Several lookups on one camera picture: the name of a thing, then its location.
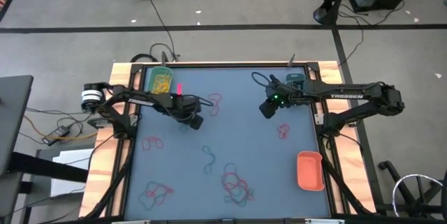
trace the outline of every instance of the rubber band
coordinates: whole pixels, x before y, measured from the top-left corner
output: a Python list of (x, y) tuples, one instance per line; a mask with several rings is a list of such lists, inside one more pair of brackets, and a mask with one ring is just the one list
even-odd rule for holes
[(236, 204), (243, 207), (248, 200), (254, 200), (254, 192), (249, 188), (247, 182), (239, 177), (236, 173), (234, 163), (228, 163), (224, 167), (224, 174), (221, 178), (223, 189), (228, 195), (223, 200), (228, 203)]
[(151, 211), (155, 206), (161, 206), (168, 194), (172, 193), (174, 193), (174, 189), (155, 181), (149, 181), (146, 184), (146, 189), (138, 197), (138, 201), (146, 211)]
[(210, 148), (208, 146), (203, 146), (202, 151), (211, 156), (211, 162), (209, 162), (205, 167), (203, 167), (203, 173), (210, 175), (212, 173), (212, 166), (216, 162), (216, 156), (211, 152)]
[(213, 102), (213, 108), (210, 111), (211, 117), (215, 117), (219, 113), (219, 102), (222, 100), (221, 94), (210, 94), (208, 95), (208, 99)]
[(162, 149), (165, 145), (163, 144), (163, 141), (159, 137), (146, 137), (142, 142), (142, 150), (143, 151), (150, 151), (151, 149), (151, 142), (155, 144), (155, 147), (158, 149)]
[(281, 140), (285, 140), (287, 138), (288, 132), (290, 130), (290, 126), (288, 124), (282, 124), (278, 127), (278, 137)]

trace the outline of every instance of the cable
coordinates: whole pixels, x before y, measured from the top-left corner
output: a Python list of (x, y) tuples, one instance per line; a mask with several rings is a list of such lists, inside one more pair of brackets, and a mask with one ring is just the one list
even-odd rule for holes
[(116, 134), (112, 134), (110, 137), (108, 137), (107, 139), (105, 139), (102, 143), (100, 143), (97, 147), (93, 148), (93, 151), (91, 151), (90, 157), (89, 157), (89, 165), (87, 166), (87, 169), (90, 170), (90, 165), (91, 165), (91, 160), (93, 158), (93, 154), (95, 153), (95, 151), (101, 147), (103, 144), (105, 144), (107, 141), (111, 140), (112, 137), (116, 136)]
[[(351, 11), (352, 13), (355, 13), (354, 10), (351, 10), (348, 6), (346, 6), (346, 5), (344, 5), (344, 4), (341, 4), (340, 6), (343, 6), (343, 7), (347, 8), (349, 11)], [(375, 23), (375, 24), (371, 24), (370, 22), (368, 22), (368, 21), (367, 21), (365, 18), (363, 18), (363, 17), (357, 16), (357, 15), (348, 15), (348, 14), (342, 12), (342, 11), (339, 11), (339, 12), (338, 12), (338, 15), (339, 15), (340, 17), (352, 18), (352, 19), (354, 19), (354, 20), (357, 22), (357, 25), (358, 25), (358, 27), (360, 28), (360, 30), (361, 30), (361, 32), (362, 32), (362, 40), (360, 40), (360, 42), (357, 43), (357, 45), (354, 47), (354, 49), (351, 51), (351, 53), (349, 53), (348, 57), (347, 57), (345, 60), (343, 60), (340, 64), (338, 64), (338, 66), (340, 67), (340, 66), (342, 66), (344, 63), (346, 63), (346, 62), (348, 61), (348, 59), (349, 59), (350, 57), (352, 57), (352, 55), (354, 54), (354, 52), (357, 50), (358, 46), (360, 46), (360, 45), (364, 42), (364, 40), (365, 40), (365, 38), (364, 38), (364, 31), (363, 31), (362, 25), (360, 24), (360, 22), (359, 22), (358, 19), (361, 19), (363, 22), (365, 22), (365, 23), (368, 24), (368, 25), (371, 25), (371, 26), (377, 26), (377, 25), (380, 25), (381, 23), (385, 22), (385, 21), (388, 19), (388, 17), (391, 15), (391, 13), (394, 13), (394, 12), (396, 12), (396, 11), (401, 10), (404, 6), (405, 6), (405, 1), (402, 0), (402, 6), (401, 6), (400, 8), (396, 8), (396, 9), (394, 9), (394, 10), (388, 12), (388, 13), (385, 15), (385, 17), (384, 17), (381, 21), (379, 21), (379, 22), (377, 22), (377, 23)]]
[[(44, 114), (53, 114), (53, 115), (66, 115), (67, 117), (60, 118), (56, 121), (56, 126), (59, 128), (61, 126), (60, 122), (63, 120), (72, 120), (73, 123), (68, 125), (68, 128), (70, 129), (72, 126), (76, 125), (79, 128), (79, 132), (75, 135), (75, 137), (80, 136), (83, 133), (84, 125), (83, 122), (87, 121), (93, 114), (86, 113), (86, 112), (62, 112), (60, 110), (37, 110), (34, 108), (27, 107), (28, 112), (39, 112)], [(89, 114), (85, 119), (75, 119), (72, 115), (74, 114)], [(70, 142), (71, 140), (66, 141), (59, 141), (59, 144), (66, 144)]]
[(37, 110), (34, 108), (27, 107), (26, 110), (28, 112), (40, 112), (45, 114), (54, 114), (54, 115), (76, 115), (76, 114), (89, 114), (89, 112), (62, 112), (60, 110)]
[(46, 200), (54, 200), (54, 199), (57, 199), (57, 198), (62, 197), (62, 196), (70, 195), (70, 194), (72, 194), (72, 193), (74, 193), (74, 192), (76, 192), (76, 191), (82, 191), (82, 190), (84, 190), (84, 189), (85, 189), (85, 186), (83, 186), (82, 188), (79, 188), (79, 189), (72, 190), (70, 193), (64, 193), (64, 194), (62, 194), (62, 195), (51, 196), (51, 197), (44, 198), (44, 199), (42, 199), (42, 200), (38, 200), (38, 201), (33, 202), (33, 203), (31, 203), (31, 204), (28, 204), (28, 205), (26, 205), (26, 206), (24, 206), (24, 207), (22, 207), (22, 208), (16, 209), (16, 210), (10, 212), (9, 214), (6, 214), (5, 216), (2, 216), (2, 218), (5, 218), (5, 217), (7, 217), (7, 216), (10, 216), (10, 215), (14, 214), (15, 212), (18, 212), (18, 211), (20, 211), (20, 210), (22, 210), (22, 209), (26, 209), (27, 207), (30, 207), (30, 206), (32, 206), (32, 205), (34, 205), (34, 204), (37, 204), (37, 203), (40, 203), (40, 202), (44, 202), (44, 201), (46, 201)]
[[(108, 140), (110, 140), (110, 139), (111, 139), (112, 137), (114, 137), (114, 136), (115, 136), (115, 134), (114, 134), (114, 135), (111, 135), (111, 136), (108, 137), (106, 140), (104, 140), (104, 142), (100, 143), (97, 147), (95, 147), (95, 148), (93, 149), (93, 151), (91, 152), (89, 158), (83, 158), (83, 159), (76, 160), (76, 161), (73, 161), (73, 162), (70, 162), (70, 163), (65, 163), (64, 165), (70, 165), (70, 164), (73, 164), (73, 163), (80, 162), (80, 161), (83, 161), (83, 160), (87, 160), (87, 159), (88, 159), (88, 160), (89, 160), (88, 170), (90, 170), (91, 159), (92, 159), (92, 157), (93, 157), (94, 152), (95, 152), (100, 146), (102, 146), (103, 144), (105, 144)], [(46, 201), (46, 200), (52, 200), (52, 199), (55, 199), (55, 198), (57, 198), (57, 197), (61, 197), (61, 196), (65, 196), (65, 195), (69, 195), (69, 194), (74, 193), (74, 192), (76, 192), (76, 191), (82, 191), (82, 190), (84, 190), (84, 189), (85, 189), (85, 186), (82, 187), (82, 188), (80, 188), (80, 189), (75, 189), (75, 190), (71, 191), (70, 193), (66, 193), (66, 194), (63, 194), (63, 195), (58, 195), (58, 196), (55, 196), (55, 197), (47, 197), (47, 198), (45, 198), (45, 199), (38, 200), (38, 201), (36, 201), (36, 202), (33, 202), (33, 203), (31, 203), (31, 204), (28, 204), (28, 205), (25, 206), (25, 207), (22, 207), (22, 208), (20, 208), (20, 209), (17, 209), (17, 210), (15, 210), (15, 211), (13, 211), (13, 212), (7, 214), (7, 215), (4, 216), (4, 217), (7, 217), (7, 216), (9, 216), (9, 215), (11, 215), (11, 214), (14, 214), (14, 213), (17, 212), (17, 211), (20, 211), (20, 210), (22, 210), (22, 209), (25, 209), (25, 208), (27, 208), (27, 207), (30, 207), (30, 206), (32, 206), (32, 205), (34, 205), (34, 204), (39, 203), (39, 202), (43, 202), (43, 201)], [(70, 213), (66, 214), (65, 216), (62, 216), (62, 217), (59, 217), (58, 219), (54, 219), (54, 220), (47, 221), (47, 222), (44, 222), (44, 223), (51, 223), (51, 222), (54, 222), (54, 221), (58, 221), (58, 220), (60, 220), (60, 219), (62, 219), (62, 218), (65, 218), (65, 217), (67, 217), (69, 214), (73, 213), (76, 209), (72, 210)]]
[(38, 141), (38, 140), (35, 140), (34, 138), (32, 138), (32, 137), (29, 137), (28, 135), (26, 135), (26, 134), (23, 134), (23, 133), (21, 133), (21, 132), (19, 132), (19, 134), (20, 134), (20, 135), (22, 135), (22, 136), (24, 136), (24, 137), (27, 137), (27, 138), (29, 138), (30, 140), (32, 140), (32, 141), (34, 141), (34, 142), (36, 142), (37, 144), (45, 144), (44, 142), (40, 142), (40, 141)]
[(201, 105), (205, 105), (205, 106), (210, 106), (210, 107), (214, 106), (214, 104), (211, 101), (208, 101), (208, 100), (206, 100), (204, 98), (201, 98), (200, 96), (190, 95), (190, 94), (183, 95), (183, 97), (187, 97), (187, 96), (192, 96), (194, 98), (198, 98), (199, 101), (196, 102), (196, 106), (194, 107), (194, 111), (189, 116), (187, 116), (187, 117), (185, 117), (183, 119), (180, 119), (180, 118), (174, 116), (174, 114), (172, 114), (172, 112), (168, 108), (163, 106), (162, 104), (159, 104), (159, 105), (169, 114), (170, 117), (172, 117), (173, 119), (175, 119), (177, 121), (186, 121), (186, 120), (194, 118), (196, 113), (197, 113), (197, 111), (198, 111), (198, 107), (199, 107), (200, 104)]
[[(263, 79), (267, 80), (268, 84), (263, 84), (263, 83), (259, 82), (259, 81), (254, 77), (254, 75), (261, 76)], [(273, 83), (272, 83), (266, 76), (264, 76), (263, 74), (261, 74), (261, 73), (259, 73), (259, 72), (256, 72), (256, 71), (254, 71), (254, 72), (251, 73), (251, 78), (253, 79), (253, 81), (254, 81), (256, 84), (259, 84), (259, 85), (261, 85), (262, 87), (265, 87), (265, 88), (275, 87), (275, 86), (283, 86), (283, 87), (287, 87), (287, 88), (289, 88), (289, 89), (292, 89), (292, 90), (294, 90), (294, 91), (298, 91), (298, 92), (302, 92), (302, 93), (305, 92), (305, 91), (303, 91), (303, 90), (301, 90), (301, 89), (297, 89), (297, 88), (292, 87), (292, 86), (287, 85), (287, 84), (273, 84)], [(308, 94), (308, 95), (317, 95), (317, 94), (310, 93), (310, 92), (305, 92), (305, 93)]]
[(394, 213), (396, 214), (397, 217), (400, 217), (399, 214), (397, 213), (397, 207), (396, 207), (396, 189), (398, 188), (398, 186), (405, 180), (408, 179), (410, 177), (420, 177), (420, 178), (426, 178), (429, 179), (431, 181), (433, 181), (434, 183), (439, 184), (440, 186), (443, 186), (441, 182), (439, 182), (436, 179), (433, 179), (427, 175), (422, 175), (422, 174), (410, 174), (410, 175), (406, 175), (403, 176), (399, 181), (396, 182), (394, 188), (393, 188), (393, 209), (394, 209)]
[[(362, 145), (359, 143), (359, 141), (357, 141), (356, 139), (354, 139), (354, 138), (352, 138), (352, 137), (349, 137), (349, 136), (347, 136), (347, 135), (345, 135), (345, 134), (343, 134), (343, 133), (339, 133), (339, 134), (340, 134), (341, 136), (347, 138), (348, 140), (352, 140), (352, 141), (354, 141), (356, 144), (358, 144), (358, 146), (360, 147), (360, 152), (363, 153), (363, 147), (362, 147)], [(329, 136), (326, 135), (325, 137), (328, 139), (328, 141), (326, 142), (326, 149), (327, 149), (327, 150), (331, 150), (331, 149), (332, 149), (332, 141), (330, 141)]]
[(151, 46), (150, 50), (149, 50), (149, 55), (152, 56), (152, 48), (156, 45), (164, 45), (169, 49), (169, 52), (171, 53), (171, 57), (173, 58), (173, 61), (177, 61), (177, 58), (180, 57), (180, 55), (175, 54), (175, 46), (174, 46), (174, 40), (173, 37), (170, 35), (170, 32), (168, 30), (168, 28), (166, 27), (165, 23), (163, 22), (163, 19), (161, 19), (161, 15), (159, 13), (159, 10), (156, 8), (155, 3), (152, 0), (149, 0), (152, 4), (152, 7), (154, 7), (155, 13), (157, 15), (157, 17), (160, 20), (161, 25), (163, 26), (163, 28), (166, 30), (166, 33), (169, 36), (169, 40), (170, 40), (170, 44), (172, 46), (172, 50), (169, 48), (169, 46), (167, 46), (164, 43), (155, 43)]
[(360, 25), (359, 21), (357, 20), (357, 17), (352, 16), (352, 17), (350, 17), (350, 18), (353, 18), (353, 19), (357, 22), (358, 27), (360, 28), (361, 33), (362, 33), (362, 39), (360, 40), (359, 43), (357, 43), (357, 45), (354, 47), (354, 49), (351, 51), (351, 53), (349, 53), (348, 57), (347, 57), (345, 60), (343, 60), (342, 62), (340, 62), (340, 64), (338, 64), (339, 67), (342, 66), (344, 63), (346, 63), (346, 62), (348, 61), (348, 59), (349, 59), (350, 57), (352, 57), (352, 55), (354, 54), (354, 52), (357, 50), (358, 46), (360, 46), (360, 45), (365, 41), (363, 28), (362, 28), (362, 25)]
[[(31, 127), (32, 127), (32, 128), (33, 128), (33, 129), (34, 129), (40, 136), (42, 136), (42, 137), (46, 137), (46, 138), (49, 139), (49, 140), (54, 139), (53, 137), (51, 137), (51, 136), (49, 136), (49, 135), (45, 135), (45, 134), (41, 133), (41, 132), (36, 128), (36, 126), (34, 125), (33, 121), (29, 119), (29, 117), (27, 117), (27, 116), (25, 116), (25, 115), (23, 115), (23, 117), (24, 117), (24, 118), (31, 124)], [(57, 139), (59, 139), (59, 140), (83, 140), (83, 139), (87, 139), (87, 138), (89, 138), (89, 137), (93, 137), (93, 136), (95, 136), (96, 134), (98, 134), (98, 133), (92, 133), (92, 134), (89, 134), (89, 135), (86, 135), (86, 136), (82, 136), (82, 137), (57, 137)]]
[(81, 161), (84, 161), (84, 160), (88, 160), (88, 159), (90, 159), (90, 158), (83, 158), (83, 159), (72, 161), (72, 162), (69, 162), (69, 163), (64, 163), (64, 165), (71, 165), (71, 164), (78, 163), (78, 162), (81, 162)]
[(129, 142), (129, 152), (127, 153), (126, 160), (122, 165), (121, 169), (117, 173), (117, 176), (110, 182), (110, 186), (105, 191), (103, 197), (99, 200), (99, 202), (95, 205), (95, 207), (90, 211), (84, 218), (98, 218), (101, 215), (101, 212), (104, 210), (107, 203), (110, 201), (110, 198), (115, 194), (115, 191), (120, 184), (121, 180), (129, 173), (129, 164), (131, 163), (131, 157), (133, 156), (133, 145), (135, 140), (130, 139)]

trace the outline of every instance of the orange plastic container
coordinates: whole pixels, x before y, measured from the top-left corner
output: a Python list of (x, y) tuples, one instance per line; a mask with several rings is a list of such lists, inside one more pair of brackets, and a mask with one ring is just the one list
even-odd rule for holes
[(324, 189), (321, 155), (315, 151), (301, 151), (296, 160), (298, 185), (308, 191)]

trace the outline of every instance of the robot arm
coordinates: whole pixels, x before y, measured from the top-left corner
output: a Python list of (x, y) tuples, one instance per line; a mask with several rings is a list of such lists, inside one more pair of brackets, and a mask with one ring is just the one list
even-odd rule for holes
[(281, 83), (274, 75), (270, 75), (271, 81), (265, 86), (267, 99), (259, 107), (264, 117), (273, 117), (278, 108), (294, 105), (308, 105), (321, 102), (324, 99), (356, 99), (368, 102), (351, 108), (342, 113), (328, 113), (319, 117), (317, 121), (321, 125), (325, 135), (339, 135), (344, 125), (361, 119), (380, 114), (395, 116), (405, 108), (400, 92), (382, 82), (371, 84), (326, 84), (319, 80), (307, 80), (303, 76), (301, 80)]
[[(107, 100), (104, 90), (112, 94)], [(113, 107), (114, 104), (121, 102), (153, 107), (157, 112), (168, 115), (195, 130), (198, 130), (203, 122), (203, 118), (197, 115), (201, 111), (200, 98), (197, 96), (153, 94), (105, 82), (84, 85), (82, 109), (85, 112), (99, 113), (112, 124), (115, 134), (123, 133), (124, 137), (134, 137), (135, 126), (131, 124), (130, 116), (118, 113)]]

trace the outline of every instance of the concrete floor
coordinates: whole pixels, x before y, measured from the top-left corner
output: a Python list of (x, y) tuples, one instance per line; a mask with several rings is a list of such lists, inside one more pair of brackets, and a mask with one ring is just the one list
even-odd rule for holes
[[(312, 12), (321, 1), (154, 0), (167, 25), (316, 24)], [(414, 24), (414, 18), (421, 24), (445, 24), (447, 7), (443, 1), (405, 0), (405, 8), (384, 24)], [(375, 22), (383, 14), (374, 12), (367, 19)], [(339, 24), (354, 21), (341, 18)], [(150, 2), (140, 0), (14, 0), (0, 23), (3, 28), (159, 25)], [(348, 54), (360, 40), (360, 31), (340, 34)], [(182, 61), (288, 60), (293, 53), (297, 60), (338, 60), (330, 31), (183, 31), (172, 35)], [(406, 103), (405, 111), (397, 117), (365, 120), (375, 163), (391, 160), (401, 174), (419, 172), (433, 177), (440, 177), (447, 169), (439, 162), (447, 155), (443, 121), (447, 113), (443, 103), (447, 94), (446, 39), (445, 30), (366, 31), (365, 42), (349, 59), (354, 82), (395, 84)], [(0, 34), (0, 75), (34, 76), (29, 107), (79, 111), (84, 83), (108, 81), (113, 62), (127, 62), (159, 42), (169, 42), (166, 33)], [(443, 76), (437, 78), (435, 73)], [(43, 132), (53, 130), (58, 118), (29, 116)], [(38, 137), (26, 123), (21, 131)], [(45, 147), (23, 137), (16, 145), (16, 150), (26, 154), (41, 148)], [(393, 183), (387, 174), (378, 174), (384, 199), (389, 202)], [(413, 192), (415, 186), (410, 184)], [(21, 197), (16, 208), (23, 203)], [(36, 207), (31, 223), (56, 218), (78, 205), (71, 200)], [(67, 219), (76, 216), (74, 212)]]

